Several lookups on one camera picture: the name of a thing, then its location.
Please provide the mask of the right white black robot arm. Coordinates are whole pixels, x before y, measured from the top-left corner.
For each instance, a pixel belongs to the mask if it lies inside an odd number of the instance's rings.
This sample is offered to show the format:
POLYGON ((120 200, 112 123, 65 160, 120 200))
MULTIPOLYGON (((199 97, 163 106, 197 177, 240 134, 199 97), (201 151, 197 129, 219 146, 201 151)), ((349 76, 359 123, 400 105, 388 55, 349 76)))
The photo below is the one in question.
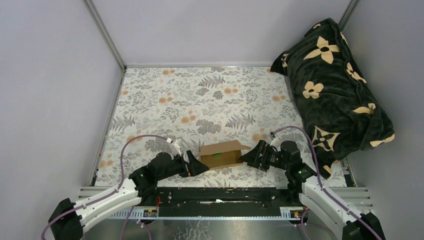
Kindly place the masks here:
POLYGON ((317 172, 303 162, 295 142, 284 141, 277 149, 260 140, 239 159, 262 171, 270 167, 284 170, 288 183, 282 191, 283 200, 307 207, 339 240, 385 239, 379 219, 371 212, 362 213, 325 187, 317 172))

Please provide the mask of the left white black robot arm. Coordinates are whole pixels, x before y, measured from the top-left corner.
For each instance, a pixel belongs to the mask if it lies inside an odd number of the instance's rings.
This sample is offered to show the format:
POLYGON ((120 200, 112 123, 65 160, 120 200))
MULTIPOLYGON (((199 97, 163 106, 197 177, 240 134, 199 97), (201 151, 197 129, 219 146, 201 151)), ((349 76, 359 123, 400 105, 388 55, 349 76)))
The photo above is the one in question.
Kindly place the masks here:
POLYGON ((152 204, 158 181, 174 175, 194 177, 208 170, 190 150, 175 156, 160 152, 116 186, 75 202, 69 198, 62 200, 48 219, 47 227, 56 240, 79 240, 97 223, 117 212, 139 204, 152 204))

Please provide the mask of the brown cardboard box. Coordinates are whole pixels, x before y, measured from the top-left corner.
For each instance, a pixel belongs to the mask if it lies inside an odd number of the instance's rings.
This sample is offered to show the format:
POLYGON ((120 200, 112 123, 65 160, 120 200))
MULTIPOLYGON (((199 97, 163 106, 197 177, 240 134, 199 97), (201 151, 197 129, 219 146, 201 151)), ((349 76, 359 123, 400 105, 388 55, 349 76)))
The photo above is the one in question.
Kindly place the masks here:
POLYGON ((251 147, 241 144, 238 140, 203 145, 199 148, 200 160, 211 170, 239 166, 243 162, 239 160, 242 151, 250 151, 251 147))

